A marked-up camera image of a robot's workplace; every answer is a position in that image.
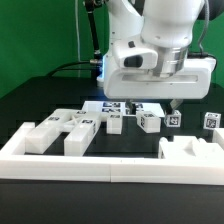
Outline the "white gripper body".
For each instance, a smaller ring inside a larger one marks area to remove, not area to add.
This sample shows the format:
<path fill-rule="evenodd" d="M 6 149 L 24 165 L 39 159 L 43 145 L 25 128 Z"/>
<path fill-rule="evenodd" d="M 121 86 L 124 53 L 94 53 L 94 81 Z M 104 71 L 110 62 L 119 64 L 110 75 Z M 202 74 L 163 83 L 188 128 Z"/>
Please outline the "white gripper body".
<path fill-rule="evenodd" d="M 118 40 L 105 59 L 104 93 L 112 99 L 201 99 L 213 70 L 213 58 L 187 58 L 186 48 Z"/>

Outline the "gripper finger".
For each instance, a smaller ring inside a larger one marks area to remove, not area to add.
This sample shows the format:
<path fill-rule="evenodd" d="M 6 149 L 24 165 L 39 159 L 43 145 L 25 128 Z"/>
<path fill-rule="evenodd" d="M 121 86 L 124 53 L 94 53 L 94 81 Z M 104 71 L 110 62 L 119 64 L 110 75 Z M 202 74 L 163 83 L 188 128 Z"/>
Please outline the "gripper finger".
<path fill-rule="evenodd" d="M 136 106 L 131 100 L 125 101 L 125 107 L 127 108 L 128 115 L 135 115 L 136 114 Z"/>
<path fill-rule="evenodd" d="M 173 99 L 166 107 L 166 113 L 168 115 L 172 114 L 181 104 L 182 99 Z"/>

